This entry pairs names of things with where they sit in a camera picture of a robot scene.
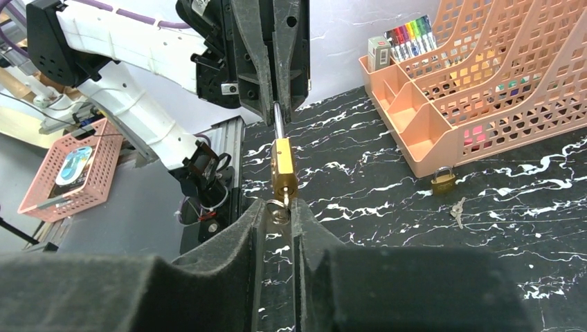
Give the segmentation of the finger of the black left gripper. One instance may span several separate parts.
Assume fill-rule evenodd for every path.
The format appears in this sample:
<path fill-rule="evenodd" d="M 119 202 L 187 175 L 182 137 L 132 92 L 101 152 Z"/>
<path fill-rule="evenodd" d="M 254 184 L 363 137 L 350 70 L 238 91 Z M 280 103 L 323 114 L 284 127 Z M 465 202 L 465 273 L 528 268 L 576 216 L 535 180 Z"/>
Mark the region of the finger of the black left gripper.
<path fill-rule="evenodd" d="M 309 94 L 309 2 L 274 1 L 273 18 L 277 101 L 284 121 L 290 123 Z"/>
<path fill-rule="evenodd" d="M 240 104 L 274 124 L 271 51 L 272 1 L 230 1 L 233 53 Z"/>

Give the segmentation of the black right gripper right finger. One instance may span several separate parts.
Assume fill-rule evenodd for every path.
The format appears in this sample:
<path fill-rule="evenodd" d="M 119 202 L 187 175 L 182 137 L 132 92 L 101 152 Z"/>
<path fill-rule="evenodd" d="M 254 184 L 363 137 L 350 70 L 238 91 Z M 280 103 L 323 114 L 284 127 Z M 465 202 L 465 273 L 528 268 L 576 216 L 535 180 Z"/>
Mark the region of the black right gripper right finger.
<path fill-rule="evenodd" d="M 486 250 L 343 243 L 291 203 L 299 331 L 531 331 L 506 267 Z"/>

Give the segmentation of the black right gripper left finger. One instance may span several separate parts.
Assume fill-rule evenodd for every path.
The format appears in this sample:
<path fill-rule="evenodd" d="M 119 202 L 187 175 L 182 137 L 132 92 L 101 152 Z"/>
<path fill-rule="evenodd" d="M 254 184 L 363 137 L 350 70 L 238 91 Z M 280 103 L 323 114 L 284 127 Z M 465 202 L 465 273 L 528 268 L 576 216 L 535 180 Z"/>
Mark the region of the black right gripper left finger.
<path fill-rule="evenodd" d="M 253 229 L 266 203 L 167 262 L 158 256 L 1 257 L 2 331 L 250 331 Z"/>

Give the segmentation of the padlock with silver shackle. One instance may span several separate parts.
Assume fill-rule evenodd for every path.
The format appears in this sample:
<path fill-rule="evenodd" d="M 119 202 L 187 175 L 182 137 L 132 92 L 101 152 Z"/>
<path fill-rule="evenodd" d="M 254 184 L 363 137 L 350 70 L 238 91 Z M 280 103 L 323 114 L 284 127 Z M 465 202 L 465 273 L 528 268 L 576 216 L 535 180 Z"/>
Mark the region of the padlock with silver shackle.
<path fill-rule="evenodd" d="M 271 184 L 274 198 L 268 201 L 272 221 L 285 225 L 291 216 L 291 203 L 298 194 L 295 158 L 291 141 L 285 135 L 285 118 L 278 102 L 273 104 L 276 139 L 271 150 Z"/>

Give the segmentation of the small brass padlock with key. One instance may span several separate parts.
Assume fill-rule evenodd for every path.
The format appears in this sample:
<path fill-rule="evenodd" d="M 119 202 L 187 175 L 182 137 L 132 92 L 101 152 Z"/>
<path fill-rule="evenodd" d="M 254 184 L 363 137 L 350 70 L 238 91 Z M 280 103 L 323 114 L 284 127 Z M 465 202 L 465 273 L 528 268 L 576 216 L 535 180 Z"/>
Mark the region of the small brass padlock with key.
<path fill-rule="evenodd" d="M 431 190 L 434 196 L 446 194 L 456 186 L 456 176 L 453 168 L 444 166 L 437 169 L 431 180 Z"/>

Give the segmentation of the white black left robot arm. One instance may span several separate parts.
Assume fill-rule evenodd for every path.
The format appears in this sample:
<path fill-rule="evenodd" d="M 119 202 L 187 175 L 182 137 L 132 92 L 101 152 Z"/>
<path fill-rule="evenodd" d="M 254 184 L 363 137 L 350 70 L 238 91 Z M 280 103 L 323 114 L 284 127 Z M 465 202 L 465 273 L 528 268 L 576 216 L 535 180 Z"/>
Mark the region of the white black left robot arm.
<path fill-rule="evenodd" d="M 244 107 L 283 141 L 310 90 L 307 1 L 178 1 L 189 27 L 133 19 L 91 1 L 26 6 L 28 56 L 50 80 L 77 89 L 155 153 L 184 196 L 217 218 L 230 190 L 220 157 L 186 131 L 127 70 L 136 66 L 227 109 Z"/>

